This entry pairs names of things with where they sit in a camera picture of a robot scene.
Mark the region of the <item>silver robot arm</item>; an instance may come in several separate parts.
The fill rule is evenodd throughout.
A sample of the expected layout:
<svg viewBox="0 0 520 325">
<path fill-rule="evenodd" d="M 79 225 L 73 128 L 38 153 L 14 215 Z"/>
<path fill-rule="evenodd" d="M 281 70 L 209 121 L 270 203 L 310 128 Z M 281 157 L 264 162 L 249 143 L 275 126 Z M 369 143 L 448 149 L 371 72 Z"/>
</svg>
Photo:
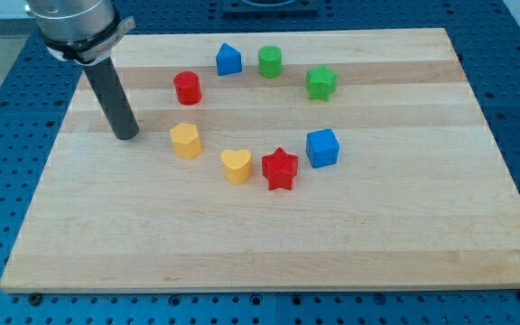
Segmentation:
<svg viewBox="0 0 520 325">
<path fill-rule="evenodd" d="M 50 54 L 58 60 L 93 66 L 135 28 L 111 0 L 26 0 L 25 12 L 39 27 Z"/>
</svg>

